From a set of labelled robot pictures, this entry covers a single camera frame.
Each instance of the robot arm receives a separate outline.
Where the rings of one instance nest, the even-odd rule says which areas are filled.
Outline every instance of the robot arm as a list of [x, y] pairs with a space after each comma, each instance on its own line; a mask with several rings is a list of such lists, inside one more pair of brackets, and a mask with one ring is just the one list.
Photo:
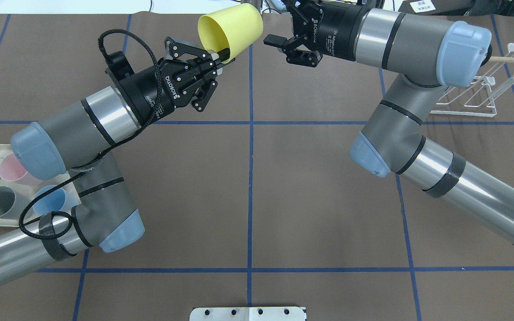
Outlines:
[[[350, 157], [378, 177], [394, 172], [482, 221], [514, 244], [514, 189], [419, 133], [447, 86], [467, 87], [488, 56], [491, 33], [465, 22], [323, 0], [283, 0], [294, 37], [265, 44], [287, 62], [324, 55], [399, 73], [359, 133]], [[310, 51], [296, 49], [305, 45]]]
[[[0, 236], [0, 285], [100, 245], [112, 252], [138, 240], [144, 233], [136, 205], [112, 153], [87, 175], [74, 181], [81, 204], [73, 207], [73, 226], [51, 240], [31, 238], [17, 229]], [[69, 220], [47, 213], [26, 228], [39, 235], [65, 230]]]
[[[39, 179], [69, 170], [82, 204], [70, 213], [47, 213], [22, 223], [25, 209], [20, 229], [0, 236], [0, 285], [92, 246], [113, 252], [138, 240], [144, 225], [109, 151], [177, 108], [191, 104], [204, 111], [218, 85], [216, 77], [234, 61], [229, 49], [215, 53], [166, 38], [166, 57], [156, 61], [152, 54], [157, 66], [134, 73], [124, 53], [106, 53], [100, 44], [103, 36], [99, 46], [115, 87], [106, 87], [12, 137], [13, 152]], [[185, 54], [194, 58], [181, 60]]]
[[[23, 167], [39, 179], [51, 179], [87, 166], [97, 155], [124, 144], [177, 108], [191, 104], [196, 111], [204, 111], [229, 50], [215, 53], [172, 38], [166, 38], [165, 44], [166, 57], [139, 73], [134, 73], [122, 51], [108, 55], [101, 48], [115, 87], [106, 87], [13, 135], [13, 152]], [[184, 54], [195, 58], [180, 60]]]

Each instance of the beige tray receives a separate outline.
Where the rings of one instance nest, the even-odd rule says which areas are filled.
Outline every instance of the beige tray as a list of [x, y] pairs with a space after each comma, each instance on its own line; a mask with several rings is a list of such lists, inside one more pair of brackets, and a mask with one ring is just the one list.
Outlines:
[[[12, 153], [11, 145], [0, 144], [0, 158], [4, 158], [11, 153]], [[57, 175], [57, 176], [49, 179], [48, 181], [44, 181], [41, 185], [38, 185], [38, 186], [21, 185], [21, 184], [11, 183], [9, 181], [4, 181], [3, 179], [0, 179], [0, 186], [11, 187], [12, 189], [18, 191], [19, 193], [25, 195], [28, 199], [34, 199], [35, 194], [37, 193], [37, 191], [39, 189], [41, 189], [41, 187], [46, 186], [46, 185], [58, 185], [59, 183], [63, 183], [63, 181], [66, 181], [69, 178], [70, 178], [69, 174], [64, 173], [61, 175]], [[65, 189], [65, 191], [67, 193], [69, 193], [70, 195], [75, 197], [78, 204], [80, 204], [80, 199], [78, 197], [77, 191], [76, 191], [73, 183], [70, 183], [63, 188]], [[25, 221], [29, 221], [35, 217], [37, 217], [35, 215], [35, 212], [33, 211], [33, 209], [30, 209], [29, 212], [27, 212], [27, 217], [26, 217]], [[18, 227], [19, 222], [16, 219], [0, 219], [0, 226]]]

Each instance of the yellow paper cup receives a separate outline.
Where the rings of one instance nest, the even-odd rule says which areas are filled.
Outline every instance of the yellow paper cup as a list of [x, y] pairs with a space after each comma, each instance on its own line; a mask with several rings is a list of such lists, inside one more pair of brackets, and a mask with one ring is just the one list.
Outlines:
[[252, 4], [238, 4], [201, 16], [198, 33], [206, 50], [216, 53], [229, 48], [229, 59], [239, 55], [263, 33], [263, 19]]

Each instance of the silver arm tube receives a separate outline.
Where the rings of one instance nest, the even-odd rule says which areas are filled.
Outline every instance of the silver arm tube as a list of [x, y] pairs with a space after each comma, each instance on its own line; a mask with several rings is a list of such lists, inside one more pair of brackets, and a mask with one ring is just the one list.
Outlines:
[[391, 171], [405, 177], [514, 244], [514, 188], [419, 133], [444, 90], [420, 87], [399, 75], [351, 148], [351, 157], [380, 177]]
[[[427, 139], [422, 151], [402, 177], [433, 195], [446, 181], [453, 152]], [[514, 244], [514, 188], [465, 161], [455, 185], [439, 198], [479, 219]]]
[[[113, 231], [122, 226], [131, 214], [137, 213], [118, 165], [110, 153], [96, 169], [80, 177], [74, 185], [82, 204], [71, 210], [77, 218], [74, 226], [58, 238], [59, 244], [70, 254], [78, 254], [90, 246], [103, 245], [101, 242], [114, 234]], [[66, 218], [53, 218], [56, 232], [64, 230], [66, 226]], [[35, 234], [41, 233], [39, 222], [26, 227]], [[0, 285], [63, 259], [53, 258], [41, 240], [31, 238], [19, 229], [4, 234], [0, 236]]]
[[[55, 217], [53, 223], [55, 231], [59, 232], [67, 226], [67, 219]], [[39, 233], [38, 222], [26, 227], [33, 233]], [[59, 242], [71, 254], [82, 252], [87, 248], [80, 241], [74, 228], [61, 236]], [[0, 236], [0, 285], [55, 262], [56, 260], [47, 252], [41, 240], [31, 238], [19, 229]]]

